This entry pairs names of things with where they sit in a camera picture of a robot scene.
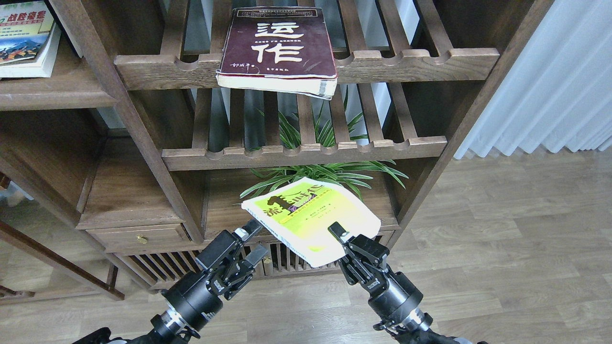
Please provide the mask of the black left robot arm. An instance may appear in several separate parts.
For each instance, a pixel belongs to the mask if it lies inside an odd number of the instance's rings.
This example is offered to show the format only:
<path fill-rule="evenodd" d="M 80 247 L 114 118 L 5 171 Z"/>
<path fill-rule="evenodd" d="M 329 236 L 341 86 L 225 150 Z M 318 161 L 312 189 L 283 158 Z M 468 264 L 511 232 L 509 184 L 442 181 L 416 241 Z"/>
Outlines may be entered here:
<path fill-rule="evenodd" d="M 186 344 L 222 309 L 221 296 L 230 300 L 251 279 L 267 254 L 262 245 L 240 258 L 243 246 L 262 229 L 250 220 L 234 232 L 223 230 L 196 257 L 200 272 L 188 272 L 162 294 L 169 308 L 152 318 L 153 329 L 132 344 Z"/>

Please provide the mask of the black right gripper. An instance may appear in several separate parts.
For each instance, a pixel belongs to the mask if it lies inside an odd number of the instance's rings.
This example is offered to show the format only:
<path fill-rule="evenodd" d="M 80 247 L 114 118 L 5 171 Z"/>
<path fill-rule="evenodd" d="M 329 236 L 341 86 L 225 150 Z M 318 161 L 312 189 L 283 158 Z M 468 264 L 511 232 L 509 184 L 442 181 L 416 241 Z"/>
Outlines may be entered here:
<path fill-rule="evenodd" d="M 423 329 L 424 314 L 419 308 L 423 294 L 405 274 L 391 270 L 386 261 L 389 248 L 363 235 L 355 237 L 339 222 L 328 231 L 346 253 L 339 263 L 347 282 L 359 283 L 369 293 L 369 306 L 381 319 L 375 329 Z"/>

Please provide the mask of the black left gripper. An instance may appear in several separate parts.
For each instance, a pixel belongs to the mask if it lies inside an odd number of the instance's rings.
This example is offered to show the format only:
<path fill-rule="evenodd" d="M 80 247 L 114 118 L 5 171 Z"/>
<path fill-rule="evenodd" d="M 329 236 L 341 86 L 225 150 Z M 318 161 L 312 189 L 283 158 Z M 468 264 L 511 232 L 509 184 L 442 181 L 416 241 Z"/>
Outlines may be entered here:
<path fill-rule="evenodd" d="M 196 257 L 201 272 L 186 273 L 163 292 L 169 309 L 162 314 L 162 329 L 201 330 L 220 311 L 220 295 L 230 300 L 251 279 L 254 268 L 268 254 L 263 245 L 255 246 L 245 259 L 239 259 L 243 245 L 263 226 L 251 219 L 234 233 L 222 231 Z"/>

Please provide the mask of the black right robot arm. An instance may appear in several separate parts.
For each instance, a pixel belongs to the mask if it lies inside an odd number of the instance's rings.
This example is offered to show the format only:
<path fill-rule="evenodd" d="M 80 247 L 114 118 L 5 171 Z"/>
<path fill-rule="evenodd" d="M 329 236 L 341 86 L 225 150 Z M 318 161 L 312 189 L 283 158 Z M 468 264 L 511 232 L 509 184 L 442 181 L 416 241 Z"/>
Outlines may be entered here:
<path fill-rule="evenodd" d="M 433 319 L 419 308 L 423 298 L 402 272 L 393 272 L 389 248 L 364 235 L 350 237 L 338 223 L 328 228 L 341 242 L 345 256 L 338 260 L 350 285 L 360 283 L 369 293 L 369 306 L 380 316 L 374 330 L 385 330 L 401 344 L 468 344 L 463 337 L 446 337 L 431 330 Z"/>

